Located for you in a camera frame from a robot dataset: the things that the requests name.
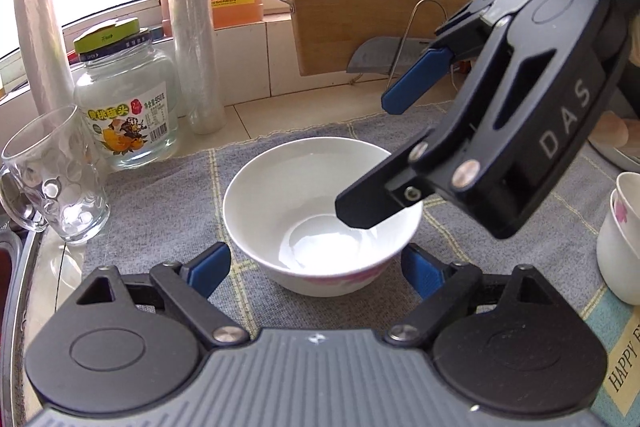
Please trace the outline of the white bowl pink flowers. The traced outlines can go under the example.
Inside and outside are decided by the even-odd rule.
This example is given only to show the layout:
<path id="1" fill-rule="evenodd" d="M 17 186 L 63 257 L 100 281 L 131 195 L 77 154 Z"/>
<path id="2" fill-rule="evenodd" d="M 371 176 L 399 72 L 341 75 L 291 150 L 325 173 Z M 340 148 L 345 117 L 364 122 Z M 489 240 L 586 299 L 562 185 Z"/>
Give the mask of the white bowl pink flowers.
<path id="1" fill-rule="evenodd" d="M 640 233 L 640 174 L 622 172 L 616 178 L 614 216 L 630 243 L 639 242 Z"/>
<path id="2" fill-rule="evenodd" d="M 615 214 L 617 191 L 608 201 L 608 211 L 597 238 L 597 262 L 608 289 L 629 306 L 639 304 L 639 256 L 634 250 Z"/>
<path id="3" fill-rule="evenodd" d="M 372 229 L 349 228 L 334 199 L 390 155 L 377 145 L 315 136 L 270 148 L 233 177 L 222 204 L 232 242 L 273 282 L 310 297 L 368 286 L 418 231 L 416 204 Z"/>

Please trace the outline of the white plate fruit pattern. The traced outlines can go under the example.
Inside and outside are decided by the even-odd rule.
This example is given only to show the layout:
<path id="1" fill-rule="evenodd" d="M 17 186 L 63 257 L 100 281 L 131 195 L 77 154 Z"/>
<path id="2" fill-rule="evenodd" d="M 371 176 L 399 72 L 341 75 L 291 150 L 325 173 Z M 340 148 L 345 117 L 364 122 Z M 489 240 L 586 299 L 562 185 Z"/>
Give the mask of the white plate fruit pattern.
<path id="1" fill-rule="evenodd" d="M 632 109 L 618 115 L 607 110 L 588 136 L 589 143 L 611 164 L 639 172 L 639 117 Z"/>

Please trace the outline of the steel kitchen sink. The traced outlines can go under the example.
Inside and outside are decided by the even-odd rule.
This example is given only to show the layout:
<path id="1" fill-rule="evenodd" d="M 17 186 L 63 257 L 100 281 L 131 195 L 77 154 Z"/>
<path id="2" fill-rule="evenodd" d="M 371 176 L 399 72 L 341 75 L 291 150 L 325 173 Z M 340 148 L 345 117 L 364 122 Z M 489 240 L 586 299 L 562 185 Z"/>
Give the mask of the steel kitchen sink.
<path id="1" fill-rule="evenodd" d="M 42 234 L 1 216 L 1 425 L 23 426 L 22 358 L 32 274 Z"/>

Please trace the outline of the grey cleaver knife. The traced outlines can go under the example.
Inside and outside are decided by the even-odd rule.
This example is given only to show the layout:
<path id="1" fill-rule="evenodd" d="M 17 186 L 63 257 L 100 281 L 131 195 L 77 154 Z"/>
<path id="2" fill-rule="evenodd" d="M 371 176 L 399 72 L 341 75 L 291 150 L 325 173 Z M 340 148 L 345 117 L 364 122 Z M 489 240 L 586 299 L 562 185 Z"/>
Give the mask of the grey cleaver knife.
<path id="1" fill-rule="evenodd" d="M 346 72 L 349 74 L 390 75 L 396 65 L 396 74 L 412 66 L 431 44 L 431 39 L 408 38 L 400 46 L 400 37 L 374 37 L 352 54 Z"/>

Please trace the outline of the clear glass mug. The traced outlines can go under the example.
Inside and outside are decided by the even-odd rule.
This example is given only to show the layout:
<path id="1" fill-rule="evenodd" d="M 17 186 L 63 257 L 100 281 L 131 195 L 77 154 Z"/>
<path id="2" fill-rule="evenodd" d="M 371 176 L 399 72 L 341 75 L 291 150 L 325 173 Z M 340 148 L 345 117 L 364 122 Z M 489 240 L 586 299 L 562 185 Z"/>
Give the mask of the clear glass mug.
<path id="1" fill-rule="evenodd" d="M 26 230 L 86 243 L 111 213 L 98 159 L 77 106 L 40 115 L 2 148 L 1 205 Z"/>

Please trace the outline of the glass jar green lid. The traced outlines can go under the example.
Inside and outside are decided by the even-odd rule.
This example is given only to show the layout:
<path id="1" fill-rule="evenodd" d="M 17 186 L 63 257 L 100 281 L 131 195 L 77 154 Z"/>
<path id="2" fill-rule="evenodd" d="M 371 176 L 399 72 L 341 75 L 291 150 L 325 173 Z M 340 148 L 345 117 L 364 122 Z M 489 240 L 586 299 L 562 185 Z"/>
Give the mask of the glass jar green lid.
<path id="1" fill-rule="evenodd" d="M 135 17 L 106 20 L 74 40 L 84 72 L 74 101 L 107 165 L 126 170 L 174 153 L 177 72 Z"/>

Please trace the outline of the plastic wrap roll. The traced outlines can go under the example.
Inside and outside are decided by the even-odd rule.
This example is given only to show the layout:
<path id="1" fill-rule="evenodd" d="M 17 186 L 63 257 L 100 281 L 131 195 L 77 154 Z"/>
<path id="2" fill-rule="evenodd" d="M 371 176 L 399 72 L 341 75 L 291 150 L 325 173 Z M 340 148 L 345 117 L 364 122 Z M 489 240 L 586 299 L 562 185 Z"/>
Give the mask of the plastic wrap roll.
<path id="1" fill-rule="evenodd" d="M 52 0 L 13 0 L 21 57 L 39 114 L 73 103 L 75 83 Z"/>
<path id="2" fill-rule="evenodd" d="M 210 0 L 169 0 L 169 11 L 191 130 L 215 133 L 226 124 L 226 114 L 219 89 Z"/>

